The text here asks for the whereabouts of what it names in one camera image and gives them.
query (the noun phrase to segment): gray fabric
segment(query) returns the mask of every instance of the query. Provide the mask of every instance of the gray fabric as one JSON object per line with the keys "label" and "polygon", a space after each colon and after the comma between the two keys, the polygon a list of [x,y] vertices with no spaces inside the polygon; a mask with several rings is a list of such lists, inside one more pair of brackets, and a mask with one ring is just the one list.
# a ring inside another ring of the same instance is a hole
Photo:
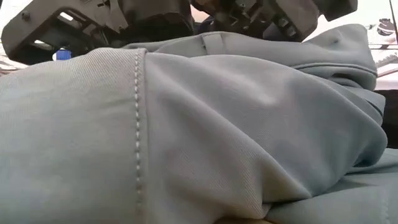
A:
{"label": "gray fabric", "polygon": [[[375,79],[361,26],[304,44],[216,32],[29,67],[0,79],[0,223],[387,223],[397,182],[372,174],[386,146]],[[342,211],[358,200],[366,215]]]}

